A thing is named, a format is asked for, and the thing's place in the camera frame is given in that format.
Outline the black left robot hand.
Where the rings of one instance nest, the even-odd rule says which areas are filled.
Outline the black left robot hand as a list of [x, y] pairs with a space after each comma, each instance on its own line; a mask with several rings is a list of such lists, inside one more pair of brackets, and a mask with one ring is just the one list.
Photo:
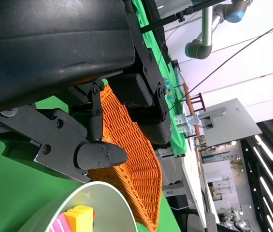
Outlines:
[[153, 144], [171, 139], [166, 87], [129, 0], [0, 0], [4, 156], [86, 183], [126, 151], [102, 140], [106, 79]]

